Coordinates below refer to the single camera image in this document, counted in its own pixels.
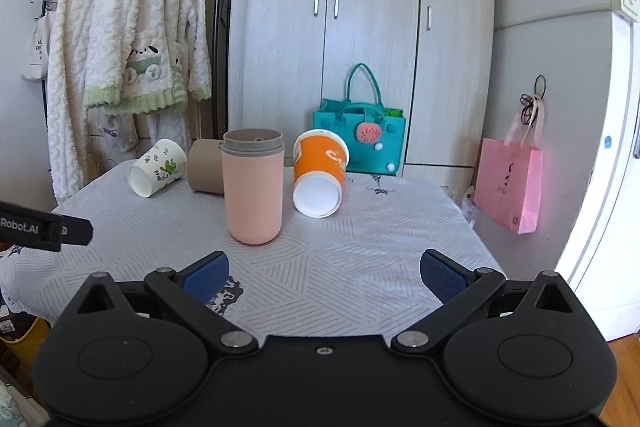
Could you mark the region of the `pink tumbler cup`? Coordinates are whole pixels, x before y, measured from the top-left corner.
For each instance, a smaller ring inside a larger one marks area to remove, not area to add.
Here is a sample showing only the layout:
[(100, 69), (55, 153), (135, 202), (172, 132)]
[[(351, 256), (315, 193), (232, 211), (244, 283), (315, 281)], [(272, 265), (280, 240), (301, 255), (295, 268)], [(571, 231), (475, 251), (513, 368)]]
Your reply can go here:
[(284, 141), (271, 129), (228, 131), (220, 146), (230, 234), (262, 245), (282, 228)]

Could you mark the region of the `brown paper cup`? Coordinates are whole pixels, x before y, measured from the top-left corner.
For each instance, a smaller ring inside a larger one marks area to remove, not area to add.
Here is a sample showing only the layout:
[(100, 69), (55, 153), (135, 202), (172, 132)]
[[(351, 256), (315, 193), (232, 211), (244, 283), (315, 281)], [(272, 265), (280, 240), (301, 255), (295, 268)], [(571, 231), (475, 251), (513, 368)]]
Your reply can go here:
[(194, 192), (224, 194), (220, 140), (193, 142), (186, 163), (186, 179)]

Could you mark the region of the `white green-print paper cup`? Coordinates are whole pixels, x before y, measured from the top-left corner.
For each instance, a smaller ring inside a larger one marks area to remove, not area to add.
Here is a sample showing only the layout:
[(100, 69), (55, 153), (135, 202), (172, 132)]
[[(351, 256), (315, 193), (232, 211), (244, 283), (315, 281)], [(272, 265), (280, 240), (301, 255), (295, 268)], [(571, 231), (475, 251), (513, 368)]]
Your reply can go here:
[(151, 197), (186, 175), (187, 160), (180, 145), (160, 139), (130, 166), (129, 186), (138, 196)]

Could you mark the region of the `orange paper cup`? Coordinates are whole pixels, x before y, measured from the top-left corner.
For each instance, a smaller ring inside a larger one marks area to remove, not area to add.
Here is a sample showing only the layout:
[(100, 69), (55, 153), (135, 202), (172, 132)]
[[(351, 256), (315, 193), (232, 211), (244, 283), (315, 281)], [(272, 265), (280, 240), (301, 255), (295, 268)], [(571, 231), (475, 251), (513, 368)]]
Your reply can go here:
[(340, 208), (349, 163), (349, 150), (336, 133), (308, 130), (293, 147), (293, 204), (304, 216), (330, 217)]

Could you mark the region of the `white patterned tablecloth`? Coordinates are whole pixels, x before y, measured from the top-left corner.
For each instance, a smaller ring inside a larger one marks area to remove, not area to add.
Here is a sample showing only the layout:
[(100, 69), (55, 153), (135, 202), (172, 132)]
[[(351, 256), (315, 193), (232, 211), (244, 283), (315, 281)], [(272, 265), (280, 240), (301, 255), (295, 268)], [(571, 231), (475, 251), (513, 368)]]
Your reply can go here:
[(430, 182), (352, 173), (334, 215), (312, 219), (286, 200), (280, 234), (247, 246), (230, 235), (220, 197), (181, 180), (142, 198), (128, 171), (116, 166), (61, 206), (92, 223), (88, 246), (16, 248), (3, 256), (1, 290), (12, 310), (54, 322), (93, 272), (138, 281), (222, 251), (230, 279), (212, 308), (256, 338), (392, 337), (439, 307), (421, 281), (424, 251), (470, 270), (496, 263), (458, 206)]

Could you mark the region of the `pink paper gift bag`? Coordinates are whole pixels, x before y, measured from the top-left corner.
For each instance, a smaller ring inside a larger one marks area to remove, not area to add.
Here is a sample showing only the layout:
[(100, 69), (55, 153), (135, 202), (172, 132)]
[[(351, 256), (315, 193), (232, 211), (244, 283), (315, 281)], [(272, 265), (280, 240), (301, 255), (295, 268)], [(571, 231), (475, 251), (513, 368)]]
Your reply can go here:
[(502, 140), (485, 138), (480, 148), (474, 202), (498, 225), (516, 234), (538, 228), (542, 195), (544, 102), (532, 101), (532, 116), (523, 124), (514, 115)]

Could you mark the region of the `small white hanging bag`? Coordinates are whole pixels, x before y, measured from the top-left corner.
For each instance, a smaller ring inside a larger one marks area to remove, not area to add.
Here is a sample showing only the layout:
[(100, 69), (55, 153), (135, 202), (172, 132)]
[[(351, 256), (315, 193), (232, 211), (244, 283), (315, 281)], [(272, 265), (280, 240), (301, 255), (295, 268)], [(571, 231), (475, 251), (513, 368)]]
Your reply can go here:
[(47, 77), (51, 35), (51, 13), (47, 12), (35, 22), (27, 41), (21, 76), (27, 81), (40, 81)]

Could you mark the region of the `teal felt tote bag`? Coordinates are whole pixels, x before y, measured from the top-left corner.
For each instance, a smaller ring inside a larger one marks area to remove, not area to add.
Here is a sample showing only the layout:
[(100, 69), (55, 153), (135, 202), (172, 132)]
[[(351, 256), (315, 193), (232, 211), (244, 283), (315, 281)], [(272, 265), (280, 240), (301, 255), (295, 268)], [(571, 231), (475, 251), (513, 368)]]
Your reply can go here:
[[(373, 103), (352, 99), (352, 80), (360, 69), (371, 83)], [(345, 98), (324, 98), (311, 116), (311, 126), (331, 131), (346, 143), (350, 172), (395, 176), (400, 168), (407, 119), (402, 109), (383, 104), (378, 80), (367, 64), (352, 66), (346, 78)]]

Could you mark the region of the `white fluffy robe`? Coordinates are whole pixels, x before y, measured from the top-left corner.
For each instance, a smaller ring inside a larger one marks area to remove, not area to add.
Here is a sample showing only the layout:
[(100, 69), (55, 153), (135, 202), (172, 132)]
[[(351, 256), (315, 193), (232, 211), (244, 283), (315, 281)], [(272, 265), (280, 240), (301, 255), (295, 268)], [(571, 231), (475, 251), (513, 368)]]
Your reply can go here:
[(47, 136), (57, 202), (88, 183), (88, 126), (84, 103), (89, 29), (94, 0), (58, 0), (47, 75)]

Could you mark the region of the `white green-trim fluffy jacket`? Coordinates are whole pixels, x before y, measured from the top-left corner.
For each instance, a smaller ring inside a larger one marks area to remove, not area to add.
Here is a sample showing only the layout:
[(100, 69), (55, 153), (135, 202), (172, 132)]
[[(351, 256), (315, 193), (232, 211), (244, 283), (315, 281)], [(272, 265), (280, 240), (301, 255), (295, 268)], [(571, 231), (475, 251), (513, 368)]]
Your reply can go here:
[(205, 0), (94, 0), (87, 106), (149, 114), (211, 95)]

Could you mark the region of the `white wooden wardrobe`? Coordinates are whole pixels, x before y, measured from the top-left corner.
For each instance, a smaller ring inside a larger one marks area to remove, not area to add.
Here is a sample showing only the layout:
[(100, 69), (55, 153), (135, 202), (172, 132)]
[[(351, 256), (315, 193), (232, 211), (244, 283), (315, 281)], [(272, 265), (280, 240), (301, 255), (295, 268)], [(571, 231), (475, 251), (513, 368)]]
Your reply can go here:
[(404, 113), (397, 170), (470, 186), (487, 104), (495, 0), (231, 0), (228, 125), (311, 125), (326, 98)]

